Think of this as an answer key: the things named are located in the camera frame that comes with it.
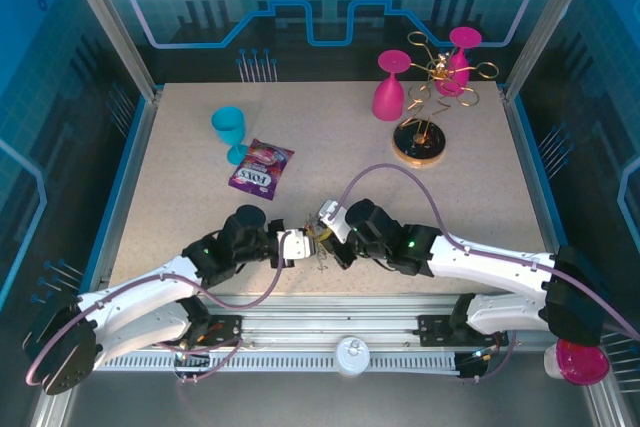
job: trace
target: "metal bracket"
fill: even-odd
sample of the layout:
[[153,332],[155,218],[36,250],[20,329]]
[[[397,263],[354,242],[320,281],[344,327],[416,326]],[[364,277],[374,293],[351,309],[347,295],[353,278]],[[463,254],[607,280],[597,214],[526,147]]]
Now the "metal bracket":
[[[419,315],[418,329],[413,335],[420,337],[421,347],[491,347],[496,343],[493,335],[484,335],[470,327],[453,329],[449,315]],[[509,336],[500,332],[500,347],[509,345]]]

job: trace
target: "snack bag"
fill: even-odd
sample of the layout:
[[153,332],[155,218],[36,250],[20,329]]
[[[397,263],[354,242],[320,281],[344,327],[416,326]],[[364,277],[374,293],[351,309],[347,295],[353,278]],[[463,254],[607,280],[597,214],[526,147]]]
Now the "snack bag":
[[280,176],[293,154],[293,150],[253,139],[247,155],[229,179],[229,185],[273,200]]

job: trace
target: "glass panel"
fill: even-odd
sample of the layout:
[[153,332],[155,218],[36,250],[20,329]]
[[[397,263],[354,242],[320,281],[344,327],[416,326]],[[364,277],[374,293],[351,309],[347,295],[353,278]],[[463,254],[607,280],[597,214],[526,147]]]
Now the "glass panel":
[[40,392],[24,382],[23,336],[43,300],[75,292],[138,92],[85,0],[0,0],[0,11],[0,352],[11,359],[0,411],[17,426]]
[[614,304],[632,319],[640,314],[638,5],[573,0],[521,91],[566,239],[605,273]]
[[[387,48],[428,32],[450,47],[452,28],[482,33],[474,59],[506,79],[547,0],[114,0],[157,82],[239,81],[236,60],[276,60],[279,80],[370,80]],[[332,47],[347,49],[347,52]],[[251,49],[257,49],[254,55]],[[263,78],[257,70],[257,80]],[[270,72],[265,72],[269,80]],[[408,76],[420,76],[410,71]]]

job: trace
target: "beige tabletop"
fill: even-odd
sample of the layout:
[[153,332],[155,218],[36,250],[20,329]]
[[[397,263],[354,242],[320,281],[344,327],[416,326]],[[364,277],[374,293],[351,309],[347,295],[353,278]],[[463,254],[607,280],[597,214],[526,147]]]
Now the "beige tabletop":
[[[162,265],[204,234],[222,227],[242,204],[254,204],[267,221],[300,227],[327,199],[337,200],[349,181],[380,162],[406,165],[393,152],[396,122],[371,113],[376,82],[168,84],[162,94],[111,285]],[[456,105],[435,122],[446,136],[443,156],[414,169],[435,198],[449,230],[508,249],[542,251],[543,243],[494,82],[476,82],[474,107]],[[237,105],[253,138],[292,149],[273,201],[227,185],[235,168],[229,147],[211,126],[213,112]],[[424,112],[440,106],[432,99]],[[378,170],[365,176],[347,202],[368,197],[401,224],[436,226],[422,192],[404,175]],[[491,292],[494,288],[447,278],[386,272],[371,260],[341,270],[332,259],[321,270],[314,258],[284,271],[279,294],[396,295]],[[274,271],[268,262],[248,265],[214,290],[261,293]]]

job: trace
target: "cyan plastic cup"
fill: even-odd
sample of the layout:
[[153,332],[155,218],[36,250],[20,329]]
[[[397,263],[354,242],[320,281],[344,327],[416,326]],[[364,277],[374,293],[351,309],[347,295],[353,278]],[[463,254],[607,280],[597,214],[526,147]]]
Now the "cyan plastic cup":
[[242,145],[246,134],[242,111],[232,105],[222,107],[211,116],[211,125],[220,140],[232,146],[227,153],[227,160],[233,165],[239,165],[248,150],[246,145]]

